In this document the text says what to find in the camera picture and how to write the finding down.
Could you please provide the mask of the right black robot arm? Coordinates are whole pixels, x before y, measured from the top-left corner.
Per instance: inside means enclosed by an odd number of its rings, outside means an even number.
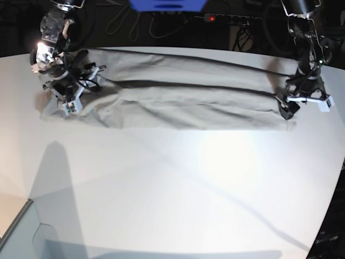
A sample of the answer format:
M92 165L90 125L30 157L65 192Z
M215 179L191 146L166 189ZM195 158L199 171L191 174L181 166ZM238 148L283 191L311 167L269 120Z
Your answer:
M39 76L49 77L43 89L50 90L64 103L77 100L84 92L99 93L97 74L104 70L95 63L82 64L89 51L83 45L91 35L81 36L77 11L85 1L53 1L40 22L41 39L30 53L31 68Z

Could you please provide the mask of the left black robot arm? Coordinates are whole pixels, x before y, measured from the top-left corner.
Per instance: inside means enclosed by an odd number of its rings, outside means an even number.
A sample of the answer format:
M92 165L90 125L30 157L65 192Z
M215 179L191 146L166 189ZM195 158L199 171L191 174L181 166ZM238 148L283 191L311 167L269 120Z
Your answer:
M290 120L300 109L298 103L316 103L321 112L329 112L333 98L326 92L321 68L328 64L332 53L320 43L314 16L321 1L281 1L287 17L287 31L294 39L301 56L294 76L285 81L285 87L276 94L279 111Z

